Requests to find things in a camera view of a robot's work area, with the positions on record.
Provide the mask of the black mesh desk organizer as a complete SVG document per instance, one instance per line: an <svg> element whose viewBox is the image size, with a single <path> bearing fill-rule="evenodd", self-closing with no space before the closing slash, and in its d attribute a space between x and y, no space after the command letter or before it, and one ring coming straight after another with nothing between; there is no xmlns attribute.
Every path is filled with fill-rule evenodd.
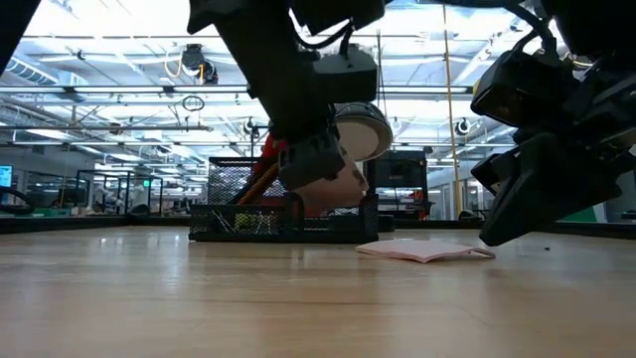
<svg viewBox="0 0 636 358"><path fill-rule="evenodd" d="M207 202L190 212L197 242L359 245L379 232L377 194L352 208L307 206L284 189L274 158L211 157Z"/></svg>

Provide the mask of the black binder clip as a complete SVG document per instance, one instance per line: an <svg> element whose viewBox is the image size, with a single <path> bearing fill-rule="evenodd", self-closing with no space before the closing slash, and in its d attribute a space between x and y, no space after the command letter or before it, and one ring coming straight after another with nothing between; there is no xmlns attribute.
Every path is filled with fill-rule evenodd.
<svg viewBox="0 0 636 358"><path fill-rule="evenodd" d="M224 218L219 211L213 210L210 213L208 230L215 234L230 234L234 231L233 226Z"/></svg>

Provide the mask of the black desk lamp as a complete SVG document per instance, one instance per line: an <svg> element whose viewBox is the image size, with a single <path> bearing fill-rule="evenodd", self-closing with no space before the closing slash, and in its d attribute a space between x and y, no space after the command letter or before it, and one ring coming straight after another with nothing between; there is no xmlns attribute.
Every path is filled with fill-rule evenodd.
<svg viewBox="0 0 636 358"><path fill-rule="evenodd" d="M360 228L370 237L379 231L376 159L390 148L393 130L383 113L370 102L336 105L335 124L340 143L367 180L369 188L358 207Z"/></svg>

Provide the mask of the black table frame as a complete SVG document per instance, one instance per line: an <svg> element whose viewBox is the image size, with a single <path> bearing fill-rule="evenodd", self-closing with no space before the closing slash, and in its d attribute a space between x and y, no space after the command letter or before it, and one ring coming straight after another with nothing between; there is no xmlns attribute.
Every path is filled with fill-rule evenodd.
<svg viewBox="0 0 636 358"><path fill-rule="evenodd" d="M0 218L0 235L46 231L115 228L123 226L189 227L189 217L19 217ZM477 230L481 223L459 221L414 221L381 218L380 229L399 230ZM557 222L542 229L544 233L636 241L636 224Z"/></svg>

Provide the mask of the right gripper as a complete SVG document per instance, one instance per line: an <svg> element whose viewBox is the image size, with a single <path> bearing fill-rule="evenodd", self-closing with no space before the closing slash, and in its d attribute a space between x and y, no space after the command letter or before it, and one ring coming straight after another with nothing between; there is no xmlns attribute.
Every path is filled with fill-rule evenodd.
<svg viewBox="0 0 636 358"><path fill-rule="evenodd" d="M636 169L636 51L562 58L579 80L565 140L537 134L470 171L495 196L479 234L489 247L619 197L618 177Z"/></svg>

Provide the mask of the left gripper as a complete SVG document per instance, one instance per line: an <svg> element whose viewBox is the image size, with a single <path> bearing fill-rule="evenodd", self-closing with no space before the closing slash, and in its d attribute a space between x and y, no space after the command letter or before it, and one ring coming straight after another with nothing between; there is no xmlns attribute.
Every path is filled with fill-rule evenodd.
<svg viewBox="0 0 636 358"><path fill-rule="evenodd" d="M279 156L285 188L300 189L342 169L344 159L328 129L333 113L293 36L274 28L219 33L273 123L273 136L287 143Z"/></svg>

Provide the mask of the red handled scissors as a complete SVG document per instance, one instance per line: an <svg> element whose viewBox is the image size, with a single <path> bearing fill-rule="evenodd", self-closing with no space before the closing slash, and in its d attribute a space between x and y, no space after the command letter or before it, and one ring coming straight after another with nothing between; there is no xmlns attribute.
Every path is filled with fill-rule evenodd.
<svg viewBox="0 0 636 358"><path fill-rule="evenodd" d="M262 147L260 159L258 161L257 169L259 172L266 172L271 167L278 169L278 157L281 151L286 150L288 147L287 142L284 140L277 140L271 134L268 134Z"/></svg>

